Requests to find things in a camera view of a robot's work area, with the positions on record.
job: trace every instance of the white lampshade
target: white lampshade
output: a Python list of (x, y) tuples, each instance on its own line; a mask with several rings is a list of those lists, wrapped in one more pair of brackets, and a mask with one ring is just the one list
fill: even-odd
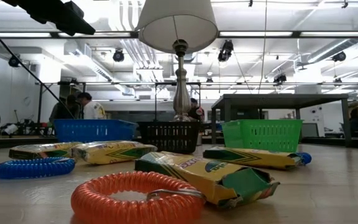
[(141, 42), (171, 54), (177, 39), (185, 40), (186, 53), (192, 53), (218, 36), (211, 0), (146, 0), (136, 30)]

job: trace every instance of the lamp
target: lamp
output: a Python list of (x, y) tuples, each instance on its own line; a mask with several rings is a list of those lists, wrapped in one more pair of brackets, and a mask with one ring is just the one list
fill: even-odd
[(159, 51), (176, 54), (179, 67), (173, 99), (175, 121), (189, 121), (184, 56), (209, 46), (218, 36), (210, 0), (146, 0), (139, 23), (139, 40)]

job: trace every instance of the blue plastic basket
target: blue plastic basket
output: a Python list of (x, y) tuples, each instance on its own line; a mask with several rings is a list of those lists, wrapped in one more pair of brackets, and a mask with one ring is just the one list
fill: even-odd
[(58, 119), (59, 142), (132, 140), (137, 124), (117, 119)]

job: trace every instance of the silver lamp stand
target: silver lamp stand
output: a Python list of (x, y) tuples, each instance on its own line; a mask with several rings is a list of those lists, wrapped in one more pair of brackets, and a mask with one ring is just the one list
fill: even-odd
[(177, 75), (177, 89), (173, 98), (173, 109), (176, 112), (173, 121), (191, 121), (187, 113), (191, 109), (190, 96), (186, 88), (187, 71), (183, 68), (184, 56), (188, 48), (188, 44), (184, 40), (177, 40), (172, 47), (178, 56), (179, 66), (175, 74)]

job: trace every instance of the table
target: table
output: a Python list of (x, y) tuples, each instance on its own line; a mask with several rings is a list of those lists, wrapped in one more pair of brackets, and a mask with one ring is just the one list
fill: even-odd
[(259, 109), (295, 109), (296, 118), (301, 119), (300, 109), (341, 101), (343, 129), (346, 147), (350, 147), (352, 136), (348, 113), (347, 94), (224, 94), (212, 106), (212, 144), (216, 143), (216, 110), (224, 111), (224, 121), (231, 120), (231, 110), (237, 108)]
[[(211, 146), (198, 147), (196, 154)], [(313, 156), (306, 167), (267, 170), (281, 182), (269, 198), (232, 210), (207, 205), (195, 224), (358, 224), (358, 149), (301, 144)], [(9, 160), (0, 149), (0, 162)], [(79, 161), (71, 174), (27, 180), (0, 180), (0, 224), (84, 224), (73, 216), (74, 189), (92, 178), (134, 169), (133, 162), (91, 166)], [(138, 200), (144, 195), (113, 195)]]

